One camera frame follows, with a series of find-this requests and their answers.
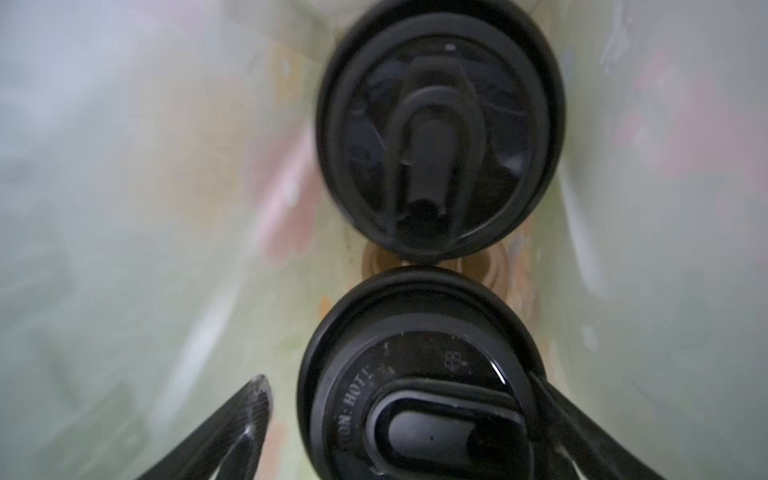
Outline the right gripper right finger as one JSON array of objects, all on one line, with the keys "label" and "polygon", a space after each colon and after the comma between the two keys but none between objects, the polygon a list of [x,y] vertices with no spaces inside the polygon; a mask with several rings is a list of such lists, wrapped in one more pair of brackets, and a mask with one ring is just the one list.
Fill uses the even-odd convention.
[{"label": "right gripper right finger", "polygon": [[551,385],[529,375],[548,436],[587,479],[662,479]]}]

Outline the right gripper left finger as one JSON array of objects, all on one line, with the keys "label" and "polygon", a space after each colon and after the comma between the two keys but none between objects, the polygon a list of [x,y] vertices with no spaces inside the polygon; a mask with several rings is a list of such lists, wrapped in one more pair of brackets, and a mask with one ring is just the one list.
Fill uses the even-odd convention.
[{"label": "right gripper left finger", "polygon": [[258,375],[140,477],[253,479],[271,414],[271,387]]}]

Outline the brown pulp carrier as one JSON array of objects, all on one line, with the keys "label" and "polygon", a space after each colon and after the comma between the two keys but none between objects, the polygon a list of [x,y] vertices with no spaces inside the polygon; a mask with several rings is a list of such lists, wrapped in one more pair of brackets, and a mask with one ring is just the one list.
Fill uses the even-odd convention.
[{"label": "brown pulp carrier", "polygon": [[540,310],[532,266],[531,249],[522,236],[437,264],[438,268],[461,274],[492,290],[527,325],[538,320]]}]

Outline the white paper takeout bag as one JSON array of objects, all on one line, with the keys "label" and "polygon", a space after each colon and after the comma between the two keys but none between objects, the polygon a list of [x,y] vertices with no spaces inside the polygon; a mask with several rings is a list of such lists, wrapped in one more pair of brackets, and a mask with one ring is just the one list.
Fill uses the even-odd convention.
[{"label": "white paper takeout bag", "polygon": [[[296,380],[365,273],[312,119],[367,1],[1,5],[1,475],[134,479],[248,379],[257,475],[311,479]],[[767,5],[525,1],[566,88],[503,244],[551,382],[668,479],[767,475]]]}]

